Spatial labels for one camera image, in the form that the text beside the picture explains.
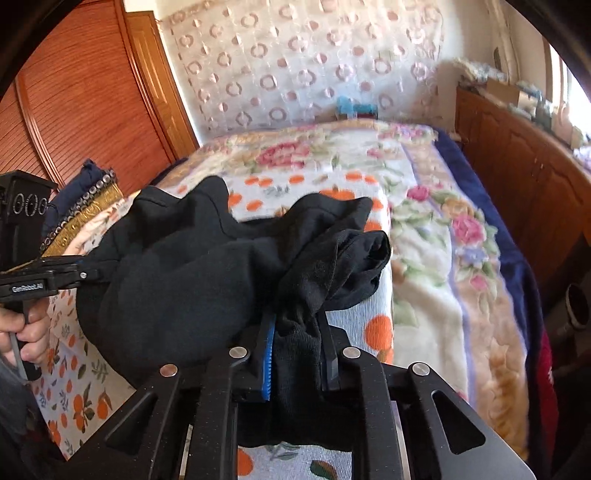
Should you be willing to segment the person's left hand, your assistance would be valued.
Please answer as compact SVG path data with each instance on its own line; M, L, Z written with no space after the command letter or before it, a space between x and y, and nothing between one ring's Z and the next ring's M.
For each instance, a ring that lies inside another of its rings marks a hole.
M49 299L42 298L32 305L28 312L28 320L22 313L16 313L4 307L0 308L0 341L1 356L12 366L16 365L12 350L10 334L24 343L20 350L23 361L41 364L48 350L50 318L47 314Z

